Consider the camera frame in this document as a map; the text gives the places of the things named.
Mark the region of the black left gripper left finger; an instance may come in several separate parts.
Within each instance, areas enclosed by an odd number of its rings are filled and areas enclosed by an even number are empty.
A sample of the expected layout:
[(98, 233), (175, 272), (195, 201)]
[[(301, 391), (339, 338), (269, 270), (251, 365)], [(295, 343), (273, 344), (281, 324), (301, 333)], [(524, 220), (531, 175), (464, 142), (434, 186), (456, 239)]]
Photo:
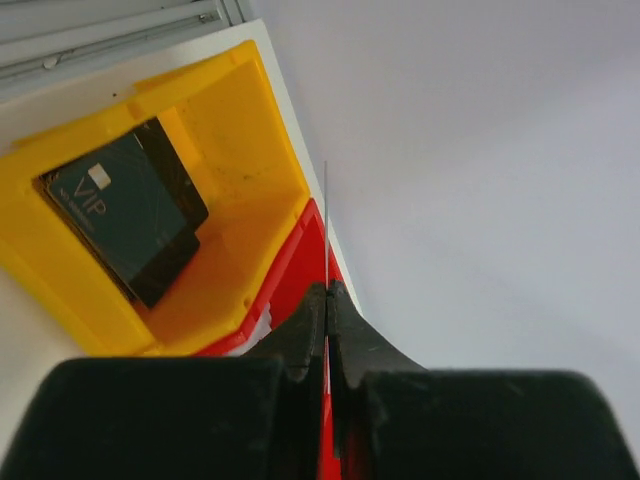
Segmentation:
[(315, 479), (321, 464), (326, 287), (312, 284), (294, 312), (245, 355), (272, 368), (259, 404), (268, 479)]

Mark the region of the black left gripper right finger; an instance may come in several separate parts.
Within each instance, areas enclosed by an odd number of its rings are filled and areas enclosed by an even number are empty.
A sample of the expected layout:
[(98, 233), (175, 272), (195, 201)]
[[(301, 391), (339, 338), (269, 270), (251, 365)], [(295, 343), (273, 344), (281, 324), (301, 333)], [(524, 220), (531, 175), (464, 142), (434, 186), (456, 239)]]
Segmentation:
[(423, 373), (358, 312), (345, 284), (327, 287), (327, 340), (334, 454), (343, 479), (372, 479), (370, 414), (361, 383), (374, 373)]

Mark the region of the dark grey credit card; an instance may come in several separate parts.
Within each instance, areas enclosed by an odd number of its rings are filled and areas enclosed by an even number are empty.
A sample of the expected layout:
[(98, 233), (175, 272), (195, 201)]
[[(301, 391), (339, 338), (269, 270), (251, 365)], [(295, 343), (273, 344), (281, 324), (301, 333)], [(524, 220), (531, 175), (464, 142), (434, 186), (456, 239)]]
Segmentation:
[(330, 244), (329, 244), (329, 182), (328, 182), (328, 162), (323, 162), (323, 213), (324, 213), (324, 285), (325, 285), (325, 322), (324, 333), (325, 339), (329, 337), (329, 263), (330, 263)]

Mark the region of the black credit card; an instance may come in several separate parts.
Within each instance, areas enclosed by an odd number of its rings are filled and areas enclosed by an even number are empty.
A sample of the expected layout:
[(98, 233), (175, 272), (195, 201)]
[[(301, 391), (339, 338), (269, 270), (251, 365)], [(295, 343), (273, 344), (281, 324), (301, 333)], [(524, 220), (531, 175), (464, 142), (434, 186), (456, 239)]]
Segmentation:
[(127, 133), (44, 174), (49, 196), (133, 289), (165, 290), (188, 257), (187, 220), (137, 135)]

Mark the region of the silver VIP credit card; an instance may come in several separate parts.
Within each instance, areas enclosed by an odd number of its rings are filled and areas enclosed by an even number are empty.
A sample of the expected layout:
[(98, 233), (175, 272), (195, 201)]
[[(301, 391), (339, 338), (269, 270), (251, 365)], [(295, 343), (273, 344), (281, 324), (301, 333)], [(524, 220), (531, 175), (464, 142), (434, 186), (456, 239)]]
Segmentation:
[(231, 356), (241, 356), (255, 347), (271, 331), (271, 305), (266, 303), (255, 321), (246, 320), (238, 333), (239, 343), (228, 352)]

